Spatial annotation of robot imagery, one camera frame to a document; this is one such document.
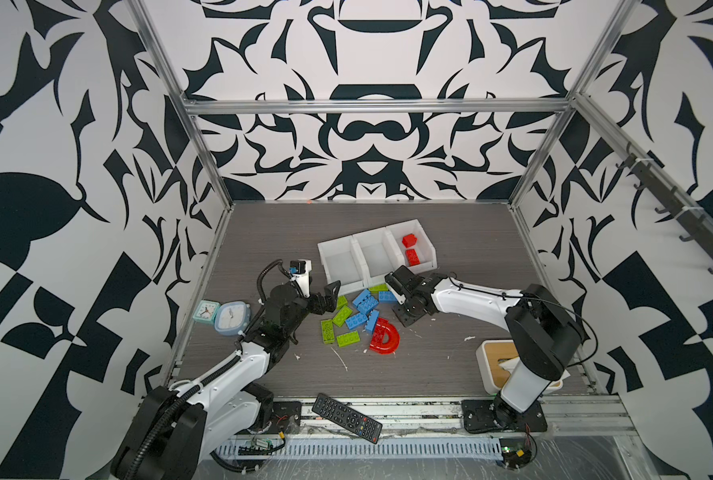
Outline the red arch lego piece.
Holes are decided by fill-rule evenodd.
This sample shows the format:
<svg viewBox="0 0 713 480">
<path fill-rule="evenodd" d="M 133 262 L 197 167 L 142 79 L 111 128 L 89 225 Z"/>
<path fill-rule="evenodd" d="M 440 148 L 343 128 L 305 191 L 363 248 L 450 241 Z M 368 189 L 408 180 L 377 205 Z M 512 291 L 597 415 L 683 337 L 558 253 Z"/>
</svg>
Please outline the red arch lego piece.
<svg viewBox="0 0 713 480">
<path fill-rule="evenodd" d="M 382 355 L 396 352 L 401 342 L 401 336 L 396 326 L 384 318 L 379 318 L 373 330 L 369 349 Z"/>
</svg>

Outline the green lego brick bottom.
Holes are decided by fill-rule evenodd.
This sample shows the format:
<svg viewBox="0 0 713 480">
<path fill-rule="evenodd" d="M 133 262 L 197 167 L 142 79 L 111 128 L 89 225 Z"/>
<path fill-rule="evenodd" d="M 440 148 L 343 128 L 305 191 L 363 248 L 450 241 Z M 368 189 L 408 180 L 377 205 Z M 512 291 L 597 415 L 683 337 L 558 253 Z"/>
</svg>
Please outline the green lego brick bottom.
<svg viewBox="0 0 713 480">
<path fill-rule="evenodd" d="M 351 346 L 361 342 L 360 333 L 356 331 L 351 331 L 345 334 L 340 334 L 336 336 L 336 344 L 338 347 L 345 348 L 346 346 Z"/>
</svg>

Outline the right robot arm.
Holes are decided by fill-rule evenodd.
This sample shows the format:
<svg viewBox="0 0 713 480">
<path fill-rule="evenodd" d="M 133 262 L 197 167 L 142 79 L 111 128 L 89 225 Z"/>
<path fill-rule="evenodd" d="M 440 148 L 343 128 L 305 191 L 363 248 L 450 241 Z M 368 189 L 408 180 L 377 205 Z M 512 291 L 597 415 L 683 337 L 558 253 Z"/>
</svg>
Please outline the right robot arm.
<svg viewBox="0 0 713 480">
<path fill-rule="evenodd" d="M 518 361 L 495 396 L 495 409 L 513 417 L 526 413 L 560 381 L 579 348 L 591 339 L 584 319 L 540 284 L 497 289 L 450 275 L 422 276 L 406 266 L 387 274 L 385 283 L 398 299 L 393 310 L 406 327 L 440 313 L 479 320 L 508 333 Z"/>
</svg>

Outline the green circuit board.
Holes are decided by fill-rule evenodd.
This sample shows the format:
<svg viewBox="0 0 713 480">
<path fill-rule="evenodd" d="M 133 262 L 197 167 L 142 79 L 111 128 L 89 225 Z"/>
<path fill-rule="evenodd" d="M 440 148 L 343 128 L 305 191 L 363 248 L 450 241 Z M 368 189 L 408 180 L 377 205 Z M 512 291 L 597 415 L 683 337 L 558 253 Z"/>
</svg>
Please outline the green circuit board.
<svg viewBox="0 0 713 480">
<path fill-rule="evenodd" d="M 286 447 L 286 440 L 282 439 L 278 443 L 272 440 L 253 439 L 250 444 L 240 446 L 238 455 L 240 456 L 268 456 Z"/>
<path fill-rule="evenodd" d="M 502 446 L 502 461 L 500 462 L 500 466 L 506 470 L 522 470 L 529 465 L 535 457 L 534 447 L 530 443 L 507 443 Z"/>
</svg>

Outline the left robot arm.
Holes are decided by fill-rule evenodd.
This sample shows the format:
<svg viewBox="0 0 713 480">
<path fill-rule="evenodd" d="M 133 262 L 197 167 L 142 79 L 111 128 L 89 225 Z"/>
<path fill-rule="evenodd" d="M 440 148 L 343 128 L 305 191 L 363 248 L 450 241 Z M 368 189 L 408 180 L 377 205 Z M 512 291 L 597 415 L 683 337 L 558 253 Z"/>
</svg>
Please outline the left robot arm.
<svg viewBox="0 0 713 480">
<path fill-rule="evenodd" d="M 110 466 L 116 479 L 190 479 L 228 438 L 270 423 L 274 395 L 260 386 L 288 351 L 294 332 L 310 315 L 332 313 L 340 282 L 306 293 L 290 280 L 276 286 L 236 349 L 206 374 L 177 388 L 150 392 Z"/>
</svg>

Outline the green circuit board left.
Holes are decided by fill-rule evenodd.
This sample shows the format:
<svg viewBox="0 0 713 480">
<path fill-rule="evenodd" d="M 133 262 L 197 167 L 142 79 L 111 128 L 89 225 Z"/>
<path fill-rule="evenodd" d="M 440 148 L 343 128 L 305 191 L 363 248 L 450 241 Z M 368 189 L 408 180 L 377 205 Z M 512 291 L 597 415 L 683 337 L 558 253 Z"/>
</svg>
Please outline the green circuit board left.
<svg viewBox="0 0 713 480">
<path fill-rule="evenodd" d="M 250 444 L 240 446 L 238 455 L 240 456 L 268 456 L 286 447 L 286 440 L 282 439 L 278 443 L 272 440 L 253 439 Z"/>
</svg>

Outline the green circuit board right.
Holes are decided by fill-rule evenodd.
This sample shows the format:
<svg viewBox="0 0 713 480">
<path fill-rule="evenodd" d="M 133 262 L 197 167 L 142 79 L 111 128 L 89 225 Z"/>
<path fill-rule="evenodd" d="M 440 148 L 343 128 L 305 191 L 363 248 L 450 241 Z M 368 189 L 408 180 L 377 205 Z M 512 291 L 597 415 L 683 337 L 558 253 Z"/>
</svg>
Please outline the green circuit board right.
<svg viewBox="0 0 713 480">
<path fill-rule="evenodd" d="M 502 446 L 502 461 L 500 462 L 500 466 L 506 470 L 522 470 L 529 465 L 535 457 L 534 447 L 530 443 L 507 443 Z"/>
</svg>

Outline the blue lego brick large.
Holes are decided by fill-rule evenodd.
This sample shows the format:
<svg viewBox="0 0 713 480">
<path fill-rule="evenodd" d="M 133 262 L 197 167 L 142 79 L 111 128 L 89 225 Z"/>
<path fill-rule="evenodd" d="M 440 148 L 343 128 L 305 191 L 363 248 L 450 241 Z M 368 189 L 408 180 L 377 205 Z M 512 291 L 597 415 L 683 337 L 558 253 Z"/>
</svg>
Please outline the blue lego brick large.
<svg viewBox="0 0 713 480">
<path fill-rule="evenodd" d="M 372 294 L 372 292 L 370 292 L 370 290 L 366 289 L 354 298 L 352 304 L 356 306 L 358 312 L 368 314 L 379 305 L 379 300 Z"/>
</svg>

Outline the black coat hook rail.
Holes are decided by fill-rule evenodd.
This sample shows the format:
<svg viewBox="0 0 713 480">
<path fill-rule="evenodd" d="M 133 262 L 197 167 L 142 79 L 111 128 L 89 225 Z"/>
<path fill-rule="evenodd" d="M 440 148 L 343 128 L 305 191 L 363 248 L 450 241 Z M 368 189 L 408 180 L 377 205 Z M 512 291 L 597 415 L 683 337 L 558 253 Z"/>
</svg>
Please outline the black coat hook rail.
<svg viewBox="0 0 713 480">
<path fill-rule="evenodd" d="M 626 159 L 617 165 L 618 170 L 627 170 L 637 180 L 638 192 L 634 204 L 642 192 L 648 192 L 658 202 L 655 212 L 666 220 L 678 222 L 683 230 L 679 236 L 684 243 L 694 242 L 713 260 L 713 216 L 700 206 L 665 170 L 652 158 L 636 150 L 632 142 L 625 147 Z M 708 269 L 713 275 L 713 267 Z"/>
</svg>

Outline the small teal alarm clock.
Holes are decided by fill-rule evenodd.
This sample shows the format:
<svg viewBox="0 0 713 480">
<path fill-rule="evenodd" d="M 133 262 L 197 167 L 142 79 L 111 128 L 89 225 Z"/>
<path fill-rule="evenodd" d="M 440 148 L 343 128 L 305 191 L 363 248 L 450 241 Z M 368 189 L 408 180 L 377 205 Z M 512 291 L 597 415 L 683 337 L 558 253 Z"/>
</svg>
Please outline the small teal alarm clock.
<svg viewBox="0 0 713 480">
<path fill-rule="evenodd" d="M 198 323 L 214 324 L 216 312 L 220 309 L 220 303 L 210 300 L 200 300 L 192 312 L 192 320 Z"/>
</svg>

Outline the blue lego brick slim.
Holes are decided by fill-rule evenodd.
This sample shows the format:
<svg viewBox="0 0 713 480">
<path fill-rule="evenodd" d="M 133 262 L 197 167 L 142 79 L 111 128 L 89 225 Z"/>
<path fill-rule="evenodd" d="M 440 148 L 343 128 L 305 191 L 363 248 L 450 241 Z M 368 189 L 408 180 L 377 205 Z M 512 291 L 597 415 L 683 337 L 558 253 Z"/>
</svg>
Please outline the blue lego brick slim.
<svg viewBox="0 0 713 480">
<path fill-rule="evenodd" d="M 366 323 L 366 332 L 373 333 L 380 318 L 380 312 L 374 309 L 368 313 L 367 318 L 368 321 Z"/>
</svg>

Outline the green lego brick middle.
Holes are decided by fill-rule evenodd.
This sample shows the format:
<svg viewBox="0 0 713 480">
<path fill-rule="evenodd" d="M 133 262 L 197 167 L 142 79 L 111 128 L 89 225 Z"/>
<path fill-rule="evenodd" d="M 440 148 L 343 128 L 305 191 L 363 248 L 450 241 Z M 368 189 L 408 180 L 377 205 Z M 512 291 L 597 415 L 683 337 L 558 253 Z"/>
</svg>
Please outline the green lego brick middle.
<svg viewBox="0 0 713 480">
<path fill-rule="evenodd" d="M 350 307 L 348 306 L 344 306 L 343 308 L 340 308 L 336 316 L 332 318 L 332 323 L 334 323 L 334 326 L 342 327 L 344 326 L 344 324 L 346 324 L 346 320 L 351 317 L 352 309 L 350 309 Z"/>
</svg>

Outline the red lego brick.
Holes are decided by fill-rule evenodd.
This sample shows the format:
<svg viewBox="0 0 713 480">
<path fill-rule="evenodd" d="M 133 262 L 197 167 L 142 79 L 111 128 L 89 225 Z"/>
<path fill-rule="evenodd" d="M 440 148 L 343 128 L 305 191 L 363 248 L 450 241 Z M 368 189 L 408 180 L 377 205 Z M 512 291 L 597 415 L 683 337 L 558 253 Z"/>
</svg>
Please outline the red lego brick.
<svg viewBox="0 0 713 480">
<path fill-rule="evenodd" d="M 410 266 L 417 266 L 417 265 L 421 264 L 420 257 L 418 256 L 418 253 L 414 249 L 406 250 L 406 258 L 407 258 L 408 264 Z"/>
<path fill-rule="evenodd" d="M 416 238 L 415 234 L 406 235 L 402 239 L 402 244 L 408 249 L 413 248 L 417 243 L 418 238 Z"/>
</svg>

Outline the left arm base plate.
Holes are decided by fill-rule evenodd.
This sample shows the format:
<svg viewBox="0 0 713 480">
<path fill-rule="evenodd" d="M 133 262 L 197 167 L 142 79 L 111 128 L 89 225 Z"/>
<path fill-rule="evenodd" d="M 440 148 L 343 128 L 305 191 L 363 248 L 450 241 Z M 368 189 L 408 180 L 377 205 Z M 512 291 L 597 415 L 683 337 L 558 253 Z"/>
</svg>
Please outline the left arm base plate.
<svg viewBox="0 0 713 480">
<path fill-rule="evenodd" d="M 262 430 L 262 434 L 276 435 L 296 434 L 300 431 L 302 421 L 302 402 L 282 401 L 274 402 L 270 410 L 270 418 Z"/>
</svg>

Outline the blue rimmed round clock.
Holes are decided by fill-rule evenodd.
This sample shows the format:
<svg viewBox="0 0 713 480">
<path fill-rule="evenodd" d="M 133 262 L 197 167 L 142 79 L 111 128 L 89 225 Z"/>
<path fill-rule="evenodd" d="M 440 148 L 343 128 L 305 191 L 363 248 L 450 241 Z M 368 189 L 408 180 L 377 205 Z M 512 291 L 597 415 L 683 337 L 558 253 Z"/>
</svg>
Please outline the blue rimmed round clock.
<svg viewBox="0 0 713 480">
<path fill-rule="evenodd" d="M 214 316 L 214 330 L 224 336 L 238 336 L 246 332 L 250 324 L 250 305 L 236 301 L 222 304 Z"/>
</svg>

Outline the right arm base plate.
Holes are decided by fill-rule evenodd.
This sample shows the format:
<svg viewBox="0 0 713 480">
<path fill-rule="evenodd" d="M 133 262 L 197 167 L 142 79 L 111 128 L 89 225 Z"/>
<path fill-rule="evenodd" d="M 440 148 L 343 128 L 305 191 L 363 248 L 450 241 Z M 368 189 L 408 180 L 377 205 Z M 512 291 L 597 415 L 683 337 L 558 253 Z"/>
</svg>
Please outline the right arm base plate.
<svg viewBox="0 0 713 480">
<path fill-rule="evenodd" d="M 463 400 L 461 406 L 464 430 L 470 434 L 544 433 L 549 429 L 546 415 L 538 401 L 522 413 L 498 397 L 492 400 Z"/>
</svg>

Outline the black remote control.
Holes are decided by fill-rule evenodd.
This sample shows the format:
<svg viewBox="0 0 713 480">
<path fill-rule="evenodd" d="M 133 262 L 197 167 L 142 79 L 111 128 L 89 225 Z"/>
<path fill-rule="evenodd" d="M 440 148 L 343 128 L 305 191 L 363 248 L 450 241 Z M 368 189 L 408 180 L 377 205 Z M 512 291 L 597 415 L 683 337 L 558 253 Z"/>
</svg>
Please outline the black remote control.
<svg viewBox="0 0 713 480">
<path fill-rule="evenodd" d="M 372 444 L 377 444 L 383 431 L 383 424 L 374 418 L 358 412 L 350 405 L 346 405 L 324 393 L 318 394 L 312 412 L 328 420 L 338 427 L 342 427 L 350 434 Z"/>
</svg>

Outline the green lego brick left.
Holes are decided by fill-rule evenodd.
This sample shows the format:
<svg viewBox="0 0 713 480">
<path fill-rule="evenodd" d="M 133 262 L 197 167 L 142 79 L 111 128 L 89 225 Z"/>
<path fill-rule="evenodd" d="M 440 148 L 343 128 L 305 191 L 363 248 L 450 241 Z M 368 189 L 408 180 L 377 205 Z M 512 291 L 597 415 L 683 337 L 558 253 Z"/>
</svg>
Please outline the green lego brick left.
<svg viewBox="0 0 713 480">
<path fill-rule="evenodd" d="M 322 331 L 322 343 L 334 344 L 336 335 L 334 335 L 334 323 L 332 320 L 324 320 L 320 322 L 320 331 Z"/>
</svg>

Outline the white three-compartment bin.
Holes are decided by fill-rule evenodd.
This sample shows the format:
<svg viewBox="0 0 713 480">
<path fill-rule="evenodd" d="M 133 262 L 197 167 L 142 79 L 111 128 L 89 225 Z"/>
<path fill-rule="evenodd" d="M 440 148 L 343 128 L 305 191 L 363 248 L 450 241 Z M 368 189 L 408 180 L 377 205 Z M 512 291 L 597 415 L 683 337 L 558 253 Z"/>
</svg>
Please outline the white three-compartment bin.
<svg viewBox="0 0 713 480">
<path fill-rule="evenodd" d="M 403 237 L 409 234 L 418 238 L 418 243 L 410 248 L 420 257 L 421 264 L 417 266 L 408 264 L 408 248 L 402 244 Z M 318 253 L 326 282 L 340 280 L 342 294 L 383 284 L 385 276 L 400 266 L 407 266 L 414 274 L 439 267 L 436 247 L 418 219 L 320 242 Z"/>
</svg>

